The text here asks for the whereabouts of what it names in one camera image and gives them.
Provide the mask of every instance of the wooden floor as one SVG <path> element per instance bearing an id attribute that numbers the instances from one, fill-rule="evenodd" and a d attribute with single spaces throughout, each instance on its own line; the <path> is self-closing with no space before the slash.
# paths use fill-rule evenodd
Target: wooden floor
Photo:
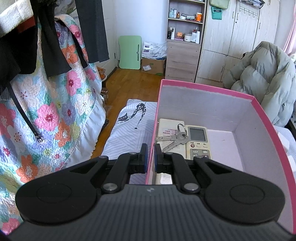
<path id="1" fill-rule="evenodd" d="M 101 155 L 118 114 L 126 106 L 127 100 L 139 99 L 142 101 L 156 102 L 160 81 L 163 78 L 164 76 L 142 73 L 141 70 L 120 68 L 109 77 L 106 81 L 109 95 L 107 105 L 111 109 L 108 110 L 106 118 L 110 122 L 100 133 L 92 158 Z"/>

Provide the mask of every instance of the green folding table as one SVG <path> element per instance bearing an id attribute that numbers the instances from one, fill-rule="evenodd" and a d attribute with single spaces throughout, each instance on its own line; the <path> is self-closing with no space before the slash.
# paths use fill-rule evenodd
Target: green folding table
<path id="1" fill-rule="evenodd" d="M 141 36 L 120 36 L 118 42 L 120 47 L 119 67 L 122 69 L 140 69 Z"/>

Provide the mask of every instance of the black belt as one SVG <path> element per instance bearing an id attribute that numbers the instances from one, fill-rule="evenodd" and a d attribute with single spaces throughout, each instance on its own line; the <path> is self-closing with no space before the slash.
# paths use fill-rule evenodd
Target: black belt
<path id="1" fill-rule="evenodd" d="M 7 83 L 7 89 L 9 91 L 9 94 L 13 100 L 13 102 L 15 103 L 15 106 L 17 108 L 17 110 L 19 111 L 19 113 L 21 114 L 21 116 L 23 117 L 23 119 L 25 120 L 25 122 L 27 123 L 28 127 L 31 129 L 31 131 L 33 132 L 36 140 L 40 143 L 43 142 L 43 139 L 39 136 L 38 132 L 36 131 L 36 129 L 34 128 L 33 124 L 30 122 L 29 118 L 26 116 L 24 110 L 22 109 L 20 103 L 17 100 L 17 97 L 15 96 L 15 93 L 13 92 L 13 89 L 11 87 L 10 82 Z"/>

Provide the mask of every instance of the shelf board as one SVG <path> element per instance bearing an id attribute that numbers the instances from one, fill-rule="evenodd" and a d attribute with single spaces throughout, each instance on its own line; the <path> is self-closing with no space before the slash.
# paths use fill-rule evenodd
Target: shelf board
<path id="1" fill-rule="evenodd" d="M 184 43 L 184 44 L 194 44 L 194 45 L 198 45 L 200 46 L 200 44 L 196 44 L 194 42 L 186 42 L 186 41 L 180 41 L 180 40 L 175 40 L 175 39 L 167 39 L 167 41 L 171 41 L 171 42 L 178 42 L 178 43 Z"/>
<path id="2" fill-rule="evenodd" d="M 189 22 L 189 23 L 203 24 L 202 22 L 193 21 L 193 20 L 186 20 L 186 19 L 179 19 L 179 18 L 168 18 L 168 20 L 176 20 L 176 21 L 183 21 L 183 22 Z"/>
<path id="3" fill-rule="evenodd" d="M 172 1 L 176 1 L 176 2 L 196 2 L 196 3 L 200 3 L 200 4 L 205 4 L 205 2 L 201 2 L 201 1 L 197 1 L 197 0 L 172 0 Z"/>

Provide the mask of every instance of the remote display screen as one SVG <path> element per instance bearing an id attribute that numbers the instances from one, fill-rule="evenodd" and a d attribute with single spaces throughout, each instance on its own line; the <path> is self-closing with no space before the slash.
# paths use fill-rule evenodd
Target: remote display screen
<path id="1" fill-rule="evenodd" d="M 203 129 L 189 128 L 192 141 L 205 141 L 205 132 Z"/>

